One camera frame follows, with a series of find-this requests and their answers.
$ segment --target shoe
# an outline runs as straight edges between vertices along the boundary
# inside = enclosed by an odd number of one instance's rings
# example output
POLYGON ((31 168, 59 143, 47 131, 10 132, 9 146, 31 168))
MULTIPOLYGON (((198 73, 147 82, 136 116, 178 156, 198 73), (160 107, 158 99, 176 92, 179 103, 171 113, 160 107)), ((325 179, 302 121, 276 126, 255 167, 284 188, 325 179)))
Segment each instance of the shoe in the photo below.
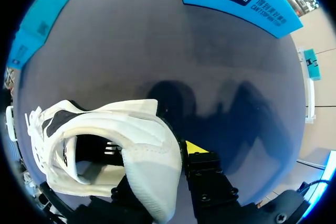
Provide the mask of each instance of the shoe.
POLYGON ((110 197, 126 174, 154 220, 170 220, 182 161, 174 134, 156 116, 157 107, 156 100, 134 100, 84 111, 64 100, 32 111, 27 126, 33 155, 51 189, 110 197))

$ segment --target screw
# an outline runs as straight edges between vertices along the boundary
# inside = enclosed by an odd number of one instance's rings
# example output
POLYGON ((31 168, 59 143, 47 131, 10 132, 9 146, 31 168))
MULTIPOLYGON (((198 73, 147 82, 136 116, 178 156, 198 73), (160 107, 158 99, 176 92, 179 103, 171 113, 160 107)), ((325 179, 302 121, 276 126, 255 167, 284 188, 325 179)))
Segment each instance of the screw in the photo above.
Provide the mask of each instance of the screw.
POLYGON ((277 224, 284 223, 287 220, 287 215, 285 214, 278 214, 277 217, 275 218, 277 224))
POLYGON ((236 196, 238 194, 238 189, 236 187, 233 187, 231 188, 230 193, 236 196))
POLYGON ((118 199, 118 189, 116 187, 111 189, 111 199, 118 199))
POLYGON ((206 201, 209 201, 209 200, 210 200, 210 198, 208 197, 207 194, 202 195, 201 201, 206 202, 206 201))

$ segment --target gray fabric surface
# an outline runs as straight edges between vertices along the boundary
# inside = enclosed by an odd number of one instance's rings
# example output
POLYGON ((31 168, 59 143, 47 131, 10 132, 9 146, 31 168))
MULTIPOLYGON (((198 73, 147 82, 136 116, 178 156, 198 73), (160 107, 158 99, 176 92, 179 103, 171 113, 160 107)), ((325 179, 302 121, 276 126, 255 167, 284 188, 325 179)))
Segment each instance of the gray fabric surface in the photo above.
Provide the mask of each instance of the gray fabric surface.
MULTIPOLYGON (((24 113, 63 99, 90 110, 157 98, 177 135, 219 153, 242 204, 262 199, 291 170, 305 124, 291 37, 276 39, 182 0, 70 0, 16 84, 18 141, 38 183, 45 177, 31 153, 24 113)), ((185 212, 193 219, 186 183, 181 186, 176 223, 185 212)), ((89 201, 61 198, 71 207, 89 201)))

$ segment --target gray tabletop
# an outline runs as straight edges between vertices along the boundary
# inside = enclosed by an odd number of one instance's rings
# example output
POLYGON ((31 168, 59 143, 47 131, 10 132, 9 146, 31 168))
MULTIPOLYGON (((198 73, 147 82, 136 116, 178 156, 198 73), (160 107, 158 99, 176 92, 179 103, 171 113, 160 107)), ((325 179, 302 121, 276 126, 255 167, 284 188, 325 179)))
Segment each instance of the gray tabletop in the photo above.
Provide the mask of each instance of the gray tabletop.
MULTIPOLYGON (((24 113, 63 99, 88 110, 158 99, 178 136, 220 155, 241 204, 261 200, 291 170, 305 124, 291 37, 276 39, 182 0, 70 0, 16 85, 18 142, 37 183, 45 176, 34 162, 24 113)), ((180 223, 193 214, 184 178, 179 190, 180 223)), ((71 207, 88 202, 61 198, 71 207)))

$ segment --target shoelace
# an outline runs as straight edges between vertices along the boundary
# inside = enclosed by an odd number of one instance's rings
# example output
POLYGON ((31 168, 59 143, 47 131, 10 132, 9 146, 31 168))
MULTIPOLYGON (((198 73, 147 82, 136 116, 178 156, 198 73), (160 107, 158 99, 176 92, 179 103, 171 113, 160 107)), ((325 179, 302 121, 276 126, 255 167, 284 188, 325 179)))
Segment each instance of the shoelace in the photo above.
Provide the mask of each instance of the shoelace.
POLYGON ((28 116, 25 113, 25 119, 27 124, 27 133, 30 136, 31 142, 32 142, 32 151, 33 156, 35 159, 35 162, 38 166, 38 168, 41 170, 41 172, 45 173, 45 160, 43 158, 43 152, 44 152, 44 140, 43 140, 43 133, 39 132, 39 117, 42 113, 41 107, 37 107, 36 110, 32 110, 28 116))

